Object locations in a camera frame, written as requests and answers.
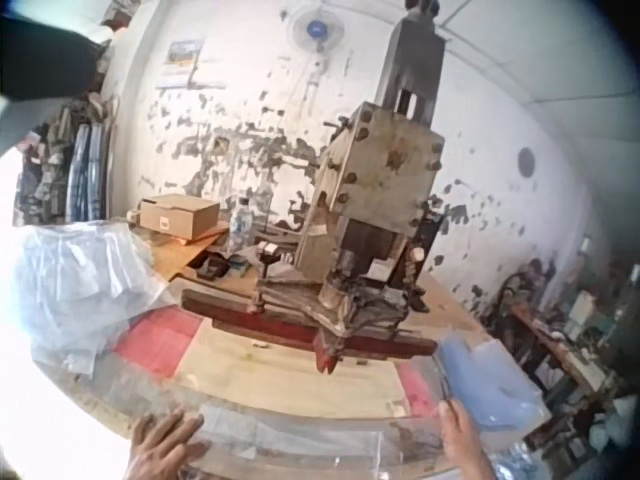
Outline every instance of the round wall fixture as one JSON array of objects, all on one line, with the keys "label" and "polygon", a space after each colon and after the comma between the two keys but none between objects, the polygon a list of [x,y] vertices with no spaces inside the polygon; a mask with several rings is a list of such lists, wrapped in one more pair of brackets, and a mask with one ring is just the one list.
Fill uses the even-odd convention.
[{"label": "round wall fixture", "polygon": [[518,153],[518,170],[524,178],[531,178],[536,171],[536,156],[529,147],[524,147]]}]

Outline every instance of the finger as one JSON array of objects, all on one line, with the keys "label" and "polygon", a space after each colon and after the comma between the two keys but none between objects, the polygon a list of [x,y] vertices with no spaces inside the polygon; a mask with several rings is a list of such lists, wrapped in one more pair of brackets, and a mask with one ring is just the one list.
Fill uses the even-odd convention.
[{"label": "finger", "polygon": [[147,425],[149,425],[152,418],[153,415],[147,413],[136,422],[135,426],[133,427],[133,434],[131,435],[132,447],[137,447],[143,442],[145,438],[145,430],[147,429]]},{"label": "finger", "polygon": [[187,445],[187,457],[188,461],[191,462],[193,460],[197,460],[201,458],[207,450],[211,447],[210,442],[196,442],[190,445]]},{"label": "finger", "polygon": [[469,412],[467,412],[467,409],[464,408],[464,405],[462,405],[462,402],[452,399],[451,409],[455,413],[456,417],[458,417],[457,423],[460,431],[469,431],[469,429],[472,428],[471,416],[469,415]]},{"label": "finger", "polygon": [[171,430],[173,430],[173,428],[178,424],[180,420],[182,420],[183,417],[184,412],[182,410],[176,410],[168,417],[158,422],[158,424],[151,430],[151,432],[149,432],[149,435],[144,440],[145,447],[154,448],[160,445],[167,434]]},{"label": "finger", "polygon": [[188,460],[189,452],[186,445],[180,444],[171,450],[169,454],[161,460],[162,467],[168,474],[167,478],[173,478],[178,475],[178,471]]},{"label": "finger", "polygon": [[456,413],[450,402],[443,400],[438,404],[438,415],[440,417],[440,424],[442,426],[442,433],[444,436],[460,431]]},{"label": "finger", "polygon": [[204,417],[202,415],[198,415],[195,418],[190,418],[176,428],[158,447],[158,453],[160,456],[164,457],[181,443],[187,443],[191,437],[193,437],[193,434],[200,429],[203,423]]}]

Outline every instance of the pile of plastic bags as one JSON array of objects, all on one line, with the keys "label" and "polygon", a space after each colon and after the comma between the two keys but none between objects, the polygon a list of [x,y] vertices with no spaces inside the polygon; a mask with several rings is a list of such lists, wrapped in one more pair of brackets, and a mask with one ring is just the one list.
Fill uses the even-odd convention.
[{"label": "pile of plastic bags", "polygon": [[24,227],[11,240],[4,321],[29,335],[36,360],[91,375],[130,321],[174,303],[125,223]]}]

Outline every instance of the cardboard box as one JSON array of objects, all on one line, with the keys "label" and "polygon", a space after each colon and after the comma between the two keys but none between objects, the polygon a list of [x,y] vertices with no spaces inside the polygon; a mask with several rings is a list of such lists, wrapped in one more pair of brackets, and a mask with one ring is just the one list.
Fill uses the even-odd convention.
[{"label": "cardboard box", "polygon": [[193,240],[218,223],[220,204],[187,195],[160,195],[140,202],[140,225]]}]

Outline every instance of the ceiling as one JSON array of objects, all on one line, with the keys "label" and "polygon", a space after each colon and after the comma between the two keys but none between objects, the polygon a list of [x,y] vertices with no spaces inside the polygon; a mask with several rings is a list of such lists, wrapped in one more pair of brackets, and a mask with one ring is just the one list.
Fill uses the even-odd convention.
[{"label": "ceiling", "polygon": [[638,71],[587,2],[440,0],[447,50],[517,100],[591,186],[615,253],[640,253]]}]

